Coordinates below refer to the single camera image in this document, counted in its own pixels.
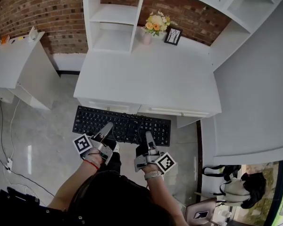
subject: brick wall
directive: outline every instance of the brick wall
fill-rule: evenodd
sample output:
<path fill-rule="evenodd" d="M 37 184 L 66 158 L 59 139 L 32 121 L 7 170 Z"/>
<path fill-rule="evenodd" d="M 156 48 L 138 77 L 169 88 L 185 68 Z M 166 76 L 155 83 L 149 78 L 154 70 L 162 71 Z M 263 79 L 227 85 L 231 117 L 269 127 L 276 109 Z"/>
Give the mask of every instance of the brick wall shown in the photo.
<path fill-rule="evenodd" d="M 138 0 L 101 0 L 102 3 L 137 6 Z M 144 0 L 138 25 L 144 26 L 149 14 L 161 11 L 183 29 L 183 36 L 211 45 L 231 21 L 229 17 L 199 0 Z"/>
<path fill-rule="evenodd" d="M 101 2 L 137 6 L 138 0 Z M 159 10 L 179 24 L 183 36 L 207 45 L 230 22 L 227 16 L 198 0 L 144 0 L 138 24 L 144 26 L 149 13 Z M 0 36 L 25 35 L 32 26 L 46 32 L 41 43 L 50 53 L 88 51 L 83 0 L 0 0 Z"/>
<path fill-rule="evenodd" d="M 50 53 L 88 51 L 83 0 L 0 0 L 0 36 L 45 31 L 42 45 Z"/>

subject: vase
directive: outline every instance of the vase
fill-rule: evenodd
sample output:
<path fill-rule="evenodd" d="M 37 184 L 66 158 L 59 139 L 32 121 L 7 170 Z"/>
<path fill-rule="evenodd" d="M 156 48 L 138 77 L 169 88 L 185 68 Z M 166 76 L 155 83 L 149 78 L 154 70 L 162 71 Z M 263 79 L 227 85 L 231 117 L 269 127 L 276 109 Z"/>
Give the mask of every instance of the vase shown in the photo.
<path fill-rule="evenodd" d="M 151 42 L 152 42 L 152 34 L 145 33 L 142 37 L 142 43 L 144 45 L 148 45 L 148 44 L 151 44 Z"/>

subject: orange flower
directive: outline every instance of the orange flower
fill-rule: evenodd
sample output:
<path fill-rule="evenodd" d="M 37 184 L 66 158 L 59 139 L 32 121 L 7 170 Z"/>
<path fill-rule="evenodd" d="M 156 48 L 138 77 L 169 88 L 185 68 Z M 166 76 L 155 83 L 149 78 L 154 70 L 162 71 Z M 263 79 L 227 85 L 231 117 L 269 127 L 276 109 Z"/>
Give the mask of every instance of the orange flower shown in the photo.
<path fill-rule="evenodd" d="M 153 25 L 153 28 L 154 28 L 154 30 L 156 30 L 156 31 L 157 31 L 157 30 L 159 30 L 159 29 L 160 29 L 160 26 L 159 26 L 159 24 L 154 24 L 154 25 Z"/>
<path fill-rule="evenodd" d="M 150 22 L 147 22 L 146 23 L 146 27 L 147 27 L 147 29 L 152 29 L 153 28 L 153 24 L 152 23 L 150 23 Z"/>

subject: black picture frame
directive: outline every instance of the black picture frame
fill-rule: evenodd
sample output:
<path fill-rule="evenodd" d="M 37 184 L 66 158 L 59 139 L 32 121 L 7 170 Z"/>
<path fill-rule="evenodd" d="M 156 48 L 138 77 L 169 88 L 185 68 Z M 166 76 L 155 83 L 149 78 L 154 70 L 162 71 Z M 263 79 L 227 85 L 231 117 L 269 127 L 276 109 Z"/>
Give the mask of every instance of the black picture frame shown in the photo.
<path fill-rule="evenodd" d="M 169 43 L 169 44 L 173 44 L 177 46 L 182 33 L 183 33 L 182 29 L 176 28 L 173 26 L 169 26 L 168 32 L 165 38 L 165 43 Z"/>

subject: black keyboard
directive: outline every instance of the black keyboard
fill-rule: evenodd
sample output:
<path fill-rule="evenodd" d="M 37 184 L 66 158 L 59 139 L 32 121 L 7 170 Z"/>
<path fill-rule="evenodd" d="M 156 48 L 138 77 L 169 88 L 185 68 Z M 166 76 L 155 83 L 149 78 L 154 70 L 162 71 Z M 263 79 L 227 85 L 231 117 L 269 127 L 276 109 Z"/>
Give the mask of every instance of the black keyboard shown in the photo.
<path fill-rule="evenodd" d="M 146 131 L 152 133 L 156 145 L 170 146 L 171 121 L 152 117 L 104 111 L 78 106 L 72 131 L 91 136 L 97 134 L 108 122 L 114 127 L 108 139 L 141 144 L 146 142 Z"/>

